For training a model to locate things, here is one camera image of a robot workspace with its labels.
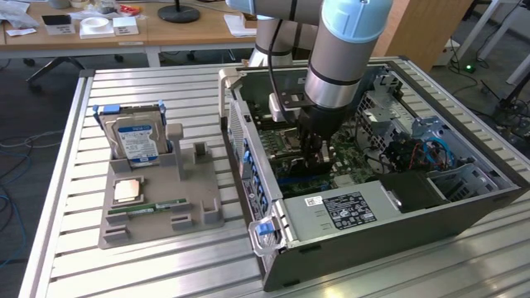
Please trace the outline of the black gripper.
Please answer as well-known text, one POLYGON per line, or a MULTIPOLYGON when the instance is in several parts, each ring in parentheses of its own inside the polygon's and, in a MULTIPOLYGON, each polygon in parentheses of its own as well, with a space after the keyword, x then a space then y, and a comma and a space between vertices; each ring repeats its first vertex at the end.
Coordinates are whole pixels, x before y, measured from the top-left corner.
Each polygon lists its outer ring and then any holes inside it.
POLYGON ((335 154, 331 138, 343 124, 343 108, 306 106, 298 117, 300 152, 306 168, 330 168, 335 154))

